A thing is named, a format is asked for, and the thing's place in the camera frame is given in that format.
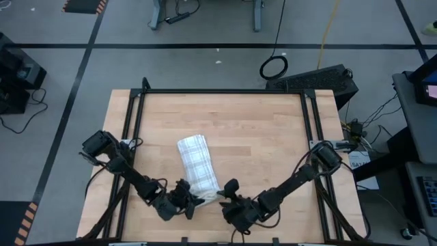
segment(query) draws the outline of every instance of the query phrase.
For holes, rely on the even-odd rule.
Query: wooden table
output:
[[[120,138],[129,90],[113,90],[103,129]],[[332,91],[316,91],[325,139],[343,139]],[[315,125],[307,99],[313,136]],[[130,134],[136,117],[132,114]],[[255,196],[287,179],[301,156],[308,151],[300,97],[292,94],[146,94],[134,168],[153,178],[166,178],[169,190],[183,178],[184,168],[177,142],[195,134],[205,135],[218,184],[231,178],[240,182],[239,194]],[[343,154],[348,163],[348,156]],[[92,182],[77,236],[86,234],[108,205],[113,175],[103,172]],[[366,230],[351,173],[344,167],[333,174],[337,203],[346,219],[362,236]],[[274,229],[254,225],[246,242],[322,243],[322,229],[312,182],[286,197],[281,205],[281,222]],[[335,238],[332,217],[330,236]],[[115,235],[118,211],[111,235]],[[274,215],[266,224],[277,220]],[[163,221],[131,186],[123,241],[229,242],[234,227],[224,220],[219,203],[196,209],[192,220],[184,215]],[[235,242],[241,236],[236,234]]]

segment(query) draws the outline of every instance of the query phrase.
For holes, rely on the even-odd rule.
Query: black metal frame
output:
[[[307,107],[307,101],[306,97],[308,96],[311,99],[311,106],[313,110],[314,115],[314,121],[315,121],[315,127],[318,135],[319,140],[323,140],[323,131],[322,131],[322,123],[320,122],[320,115],[318,111],[317,101],[315,97],[315,91],[314,90],[289,90],[286,88],[285,90],[209,90],[209,89],[151,89],[149,83],[146,79],[143,79],[143,89],[131,89],[130,96],[129,96],[129,102],[128,102],[128,108],[126,112],[126,118],[124,122],[124,128],[122,132],[122,139],[128,138],[128,129],[130,126],[130,119],[132,118],[132,111],[134,106],[134,101],[136,97],[139,95],[139,104],[137,108],[137,117],[135,120],[135,127],[134,127],[134,133],[133,138],[137,138],[139,136],[139,130],[140,130],[140,124],[141,124],[141,118],[143,113],[143,107],[145,103],[145,95],[146,94],[296,94],[300,96],[300,101],[302,105],[302,114],[304,118],[305,123],[305,131],[307,133],[307,141],[308,141],[308,147],[309,142],[313,140],[313,135],[311,131],[311,123],[309,119],[309,113],[308,113],[308,107]],[[335,193],[333,188],[333,182],[332,179],[329,177],[326,179],[326,186],[328,188],[328,192],[331,196],[331,198],[335,201]],[[115,176],[111,188],[111,196],[109,198],[109,202],[112,202],[115,198],[115,195],[117,194],[117,191],[119,189],[119,176]],[[120,212],[119,212],[119,219],[117,222],[117,230],[115,237],[121,240],[123,229],[124,229],[124,220],[126,218],[126,209],[127,209],[127,203],[128,203],[128,193],[123,197],[122,199],[122,205],[120,206]],[[318,207],[319,207],[319,213],[320,213],[320,223],[322,225],[322,232],[324,241],[332,240],[330,238],[329,234],[329,225],[328,225],[328,219],[326,218],[326,209],[325,209],[325,203],[323,199],[318,195]],[[343,240],[343,233],[341,226],[339,225],[338,221],[333,217],[333,221],[335,224],[335,232],[337,236],[338,241]],[[107,224],[104,227],[104,232],[102,235],[102,238],[109,238],[109,232],[111,230],[111,223],[112,223],[112,217],[109,218],[107,221]],[[152,243],[154,245],[180,245],[180,243]],[[295,243],[286,243],[282,245],[297,245]],[[245,243],[245,245],[272,245],[271,243]]]

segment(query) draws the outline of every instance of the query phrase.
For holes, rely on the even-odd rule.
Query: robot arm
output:
[[[193,218],[194,207],[204,202],[189,192],[190,184],[181,179],[176,182],[174,190],[166,193],[166,187],[158,180],[141,175],[132,167],[133,153],[128,144],[119,142],[112,134],[98,131],[82,143],[83,152],[79,153],[92,165],[102,165],[115,175],[122,176],[132,184],[148,206],[153,206],[159,216],[165,221],[174,215],[185,213],[187,219]],[[106,154],[108,163],[96,159],[97,156]]]
[[[237,231],[243,234],[250,234],[249,228],[253,224],[257,223],[257,221],[265,222],[278,212],[279,206],[285,197],[297,190],[304,183],[315,180],[316,190],[333,210],[334,216],[340,218],[339,221],[344,230],[350,235],[350,238],[353,238],[353,240],[361,240],[362,238],[353,230],[352,226],[349,225],[320,182],[320,176],[331,175],[340,168],[342,158],[327,141],[322,141],[314,146],[314,148],[306,153],[301,161],[305,157],[307,160],[305,164],[299,168],[298,172],[293,173],[278,187],[262,191],[257,195],[256,200],[255,198],[251,199],[249,197],[236,195],[236,191],[239,189],[238,181],[236,179],[230,180],[225,185],[224,190],[218,192],[219,195],[223,195],[231,200],[231,202],[221,202],[221,206],[223,207],[222,213],[226,222],[235,226]]]

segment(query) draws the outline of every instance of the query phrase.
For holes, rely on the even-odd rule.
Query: orange and black tape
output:
[[[69,4],[70,0],[67,0],[67,2],[64,4],[64,6],[62,7],[62,12],[65,12],[67,10],[68,4]],[[98,4],[97,8],[96,8],[96,14],[99,15],[103,12],[103,9],[105,7],[105,5],[107,4],[107,0],[101,0],[100,3]]]
[[[103,9],[104,9],[106,4],[107,4],[107,0],[100,1],[100,3],[98,4],[97,10],[96,10],[97,15],[99,15],[103,12]]]
[[[25,216],[21,221],[20,228],[18,229],[15,245],[24,245],[26,243],[27,236],[29,236],[30,228],[32,227],[33,219],[35,218],[36,211],[38,209],[38,205],[34,202],[29,204],[25,212]]]
[[[64,4],[64,6],[62,7],[62,12],[65,12],[66,11],[66,7],[67,7],[67,4],[68,4],[68,2],[69,2],[70,0],[67,0],[67,2]]]

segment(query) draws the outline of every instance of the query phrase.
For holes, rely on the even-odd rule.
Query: plaid towel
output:
[[[204,199],[200,206],[219,198],[219,184],[211,165],[210,153],[203,135],[194,135],[178,142],[186,180],[190,183],[190,192]]]

